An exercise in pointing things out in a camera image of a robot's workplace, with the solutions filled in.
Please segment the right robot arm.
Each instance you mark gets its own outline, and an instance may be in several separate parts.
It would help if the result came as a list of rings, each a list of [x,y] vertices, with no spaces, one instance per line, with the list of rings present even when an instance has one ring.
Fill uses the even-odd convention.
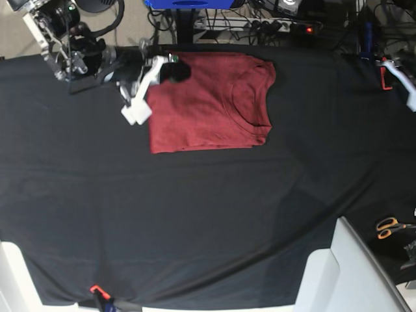
[[[14,12],[25,12],[23,21],[43,60],[59,81],[68,84],[69,94],[116,84],[125,101],[121,114],[130,125],[142,125],[151,116],[146,103],[151,85],[190,77],[190,67],[177,55],[161,51],[157,37],[132,47],[106,44],[104,35],[116,30],[124,17],[124,1],[9,1],[8,5]],[[103,29],[92,31],[81,21],[81,10],[98,13],[112,5],[118,5],[118,12]]]

